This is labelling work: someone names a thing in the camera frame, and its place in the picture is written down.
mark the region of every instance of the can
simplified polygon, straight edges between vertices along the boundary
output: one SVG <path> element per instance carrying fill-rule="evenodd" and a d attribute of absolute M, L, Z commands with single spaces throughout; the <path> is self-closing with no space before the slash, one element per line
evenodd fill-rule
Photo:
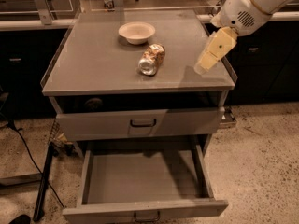
<path fill-rule="evenodd" d="M 152 44 L 143 53 L 138 68 L 144 75 L 154 76 L 165 57 L 165 48 L 160 44 Z"/>

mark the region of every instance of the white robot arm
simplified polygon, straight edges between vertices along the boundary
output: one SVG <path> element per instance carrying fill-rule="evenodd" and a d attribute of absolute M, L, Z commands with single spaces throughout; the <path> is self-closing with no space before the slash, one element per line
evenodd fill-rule
<path fill-rule="evenodd" d="M 236 45 L 238 36 L 254 33 L 291 1 L 226 0 L 221 11 L 211 20 L 220 29 L 210 36 L 194 67 L 195 72 L 207 72 Z"/>

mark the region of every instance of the concrete floor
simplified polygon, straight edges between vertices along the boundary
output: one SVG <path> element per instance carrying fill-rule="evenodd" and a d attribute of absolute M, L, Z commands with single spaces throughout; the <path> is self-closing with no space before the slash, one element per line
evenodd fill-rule
<path fill-rule="evenodd" d="M 220 217 L 169 220 L 164 223 L 287 223 L 299 220 L 299 103 L 242 105 L 232 108 L 236 127 L 218 130 L 205 156 L 216 199 L 229 207 Z M 37 165 L 42 169 L 53 119 L 16 120 Z M 2 177 L 36 172 L 19 136 L 0 132 Z M 65 207 L 75 207 L 82 160 L 62 151 L 53 158 L 50 183 Z M 0 223 L 34 214 L 38 186 L 2 190 Z M 45 216 L 39 223 L 63 224 L 62 207 L 48 189 Z"/>

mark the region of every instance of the closed drawer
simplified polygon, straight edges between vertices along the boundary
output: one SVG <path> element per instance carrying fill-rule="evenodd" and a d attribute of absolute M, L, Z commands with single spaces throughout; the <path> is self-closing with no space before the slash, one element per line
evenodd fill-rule
<path fill-rule="evenodd" d="M 72 224 L 141 223 L 218 216 L 227 205 L 214 199 L 196 136 L 137 138 L 90 145 L 77 207 L 63 214 Z"/>
<path fill-rule="evenodd" d="M 224 108 L 59 114 L 70 141 L 215 133 Z"/>

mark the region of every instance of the bowl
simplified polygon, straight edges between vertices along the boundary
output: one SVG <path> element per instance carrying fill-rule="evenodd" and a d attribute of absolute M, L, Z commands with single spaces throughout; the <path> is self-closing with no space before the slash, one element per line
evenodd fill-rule
<path fill-rule="evenodd" d="M 133 45 L 146 43 L 155 32 L 155 28 L 145 22 L 129 22 L 119 29 L 119 34 Z"/>

